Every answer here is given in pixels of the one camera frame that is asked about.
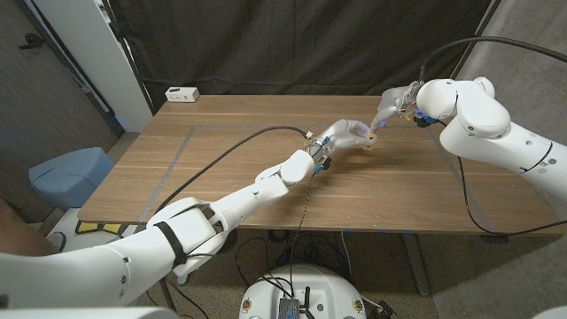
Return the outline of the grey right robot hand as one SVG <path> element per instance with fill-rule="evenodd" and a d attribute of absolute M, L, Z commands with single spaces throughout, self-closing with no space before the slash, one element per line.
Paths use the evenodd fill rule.
<path fill-rule="evenodd" d="M 408 86 L 385 90 L 370 129 L 376 130 L 383 121 L 398 116 L 402 111 L 408 109 L 416 101 L 417 93 L 423 85 L 424 82 L 411 82 Z"/>

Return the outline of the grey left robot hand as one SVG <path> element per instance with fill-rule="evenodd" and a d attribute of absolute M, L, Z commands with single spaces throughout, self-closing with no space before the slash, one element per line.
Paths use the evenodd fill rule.
<path fill-rule="evenodd" d="M 322 143 L 329 138 L 326 144 L 329 154 L 337 149 L 362 149 L 373 144 L 373 141 L 367 138 L 368 130 L 369 126 L 361 121 L 341 119 L 326 128 L 316 141 Z"/>

